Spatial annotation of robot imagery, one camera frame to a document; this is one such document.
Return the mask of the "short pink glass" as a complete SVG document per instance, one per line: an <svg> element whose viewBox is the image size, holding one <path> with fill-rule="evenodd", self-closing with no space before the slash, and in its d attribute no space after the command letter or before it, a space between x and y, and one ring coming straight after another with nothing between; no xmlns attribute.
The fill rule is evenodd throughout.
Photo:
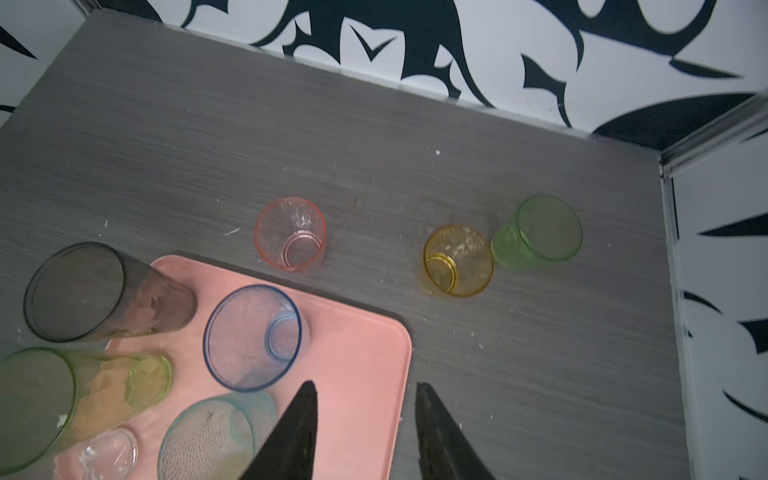
<svg viewBox="0 0 768 480"><path fill-rule="evenodd" d="M322 263L327 227L320 209L300 197L285 197L265 207L254 226L261 258L284 272L309 274Z"/></svg>

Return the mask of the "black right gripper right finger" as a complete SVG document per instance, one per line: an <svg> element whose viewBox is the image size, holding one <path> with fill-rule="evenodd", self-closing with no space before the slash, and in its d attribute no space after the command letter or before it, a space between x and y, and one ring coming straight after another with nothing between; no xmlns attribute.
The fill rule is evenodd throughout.
<svg viewBox="0 0 768 480"><path fill-rule="evenodd" d="M415 422L424 480L495 479L427 382L417 384Z"/></svg>

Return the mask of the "teal glass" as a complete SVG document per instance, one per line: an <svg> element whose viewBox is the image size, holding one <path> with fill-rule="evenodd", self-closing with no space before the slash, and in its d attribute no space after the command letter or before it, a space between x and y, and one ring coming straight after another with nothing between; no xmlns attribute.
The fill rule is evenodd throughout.
<svg viewBox="0 0 768 480"><path fill-rule="evenodd" d="M185 409L162 441L160 479L238 479L278 421L266 392L233 392Z"/></svg>

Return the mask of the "tall blue glass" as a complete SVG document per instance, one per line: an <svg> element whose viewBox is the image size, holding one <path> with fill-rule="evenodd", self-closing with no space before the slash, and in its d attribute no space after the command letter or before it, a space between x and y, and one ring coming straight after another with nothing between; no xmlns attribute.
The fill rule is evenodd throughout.
<svg viewBox="0 0 768 480"><path fill-rule="evenodd" d="M308 350L307 317L283 290L248 285L227 295L211 314L203 357L212 377L237 392L264 390Z"/></svg>

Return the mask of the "short green glass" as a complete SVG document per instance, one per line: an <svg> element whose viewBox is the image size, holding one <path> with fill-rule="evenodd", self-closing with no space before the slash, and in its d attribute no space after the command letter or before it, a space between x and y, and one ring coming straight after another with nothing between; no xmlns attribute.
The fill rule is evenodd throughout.
<svg viewBox="0 0 768 480"><path fill-rule="evenodd" d="M583 245L576 211L561 198L537 194L522 202L491 239L495 261L513 271L540 270L575 257Z"/></svg>

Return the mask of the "tall clear glass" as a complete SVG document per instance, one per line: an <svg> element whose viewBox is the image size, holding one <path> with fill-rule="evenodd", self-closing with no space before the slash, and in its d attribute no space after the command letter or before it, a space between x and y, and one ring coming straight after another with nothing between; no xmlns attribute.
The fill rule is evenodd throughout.
<svg viewBox="0 0 768 480"><path fill-rule="evenodd" d="M4 479L130 479L138 457L134 433L115 428Z"/></svg>

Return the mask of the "tall green glass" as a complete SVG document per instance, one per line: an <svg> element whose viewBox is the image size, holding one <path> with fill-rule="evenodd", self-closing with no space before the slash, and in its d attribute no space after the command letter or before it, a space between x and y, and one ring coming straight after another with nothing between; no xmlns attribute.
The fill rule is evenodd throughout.
<svg viewBox="0 0 768 480"><path fill-rule="evenodd" d="M1 360L1 474L118 427L173 384L159 354L33 347Z"/></svg>

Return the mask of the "tall dark grey glass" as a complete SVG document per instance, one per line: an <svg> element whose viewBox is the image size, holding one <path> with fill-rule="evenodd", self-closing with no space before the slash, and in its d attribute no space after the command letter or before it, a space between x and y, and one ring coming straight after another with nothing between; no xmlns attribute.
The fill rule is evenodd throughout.
<svg viewBox="0 0 768 480"><path fill-rule="evenodd" d="M197 309L179 281L107 244L83 242L49 257L29 281L26 324L53 343L173 332Z"/></svg>

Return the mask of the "pink tray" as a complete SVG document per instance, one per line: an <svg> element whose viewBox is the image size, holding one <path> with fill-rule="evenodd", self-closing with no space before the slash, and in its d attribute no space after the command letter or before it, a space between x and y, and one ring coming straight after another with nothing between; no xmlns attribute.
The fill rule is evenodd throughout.
<svg viewBox="0 0 768 480"><path fill-rule="evenodd" d="M112 339L106 345L109 351L160 353L174 368L166 398L125 425L139 444L135 479L156 478L162 440L184 409L228 391L211 375L203 355L204 331L215 307L241 287L267 282L179 255L159 257L151 265L190 287L198 308L194 319L177 332ZM306 320L310 340L290 370L266 391L282 413L304 381L314 382L314 478L388 478L412 355L408 331L390 316L287 285L279 288Z"/></svg>

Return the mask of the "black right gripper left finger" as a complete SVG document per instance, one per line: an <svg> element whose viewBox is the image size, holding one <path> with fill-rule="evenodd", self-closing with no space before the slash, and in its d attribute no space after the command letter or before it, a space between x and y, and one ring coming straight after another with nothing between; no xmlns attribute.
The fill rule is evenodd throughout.
<svg viewBox="0 0 768 480"><path fill-rule="evenodd" d="M307 380L240 479L311 479L317 429L317 390Z"/></svg>

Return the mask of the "short yellow glass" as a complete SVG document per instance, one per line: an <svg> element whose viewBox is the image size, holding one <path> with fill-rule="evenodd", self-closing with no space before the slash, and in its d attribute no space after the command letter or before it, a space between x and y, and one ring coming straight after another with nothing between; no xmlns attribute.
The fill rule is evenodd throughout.
<svg viewBox="0 0 768 480"><path fill-rule="evenodd" d="M432 232L422 249L419 284L430 295L468 298L484 291L494 273L486 238L461 224L446 224Z"/></svg>

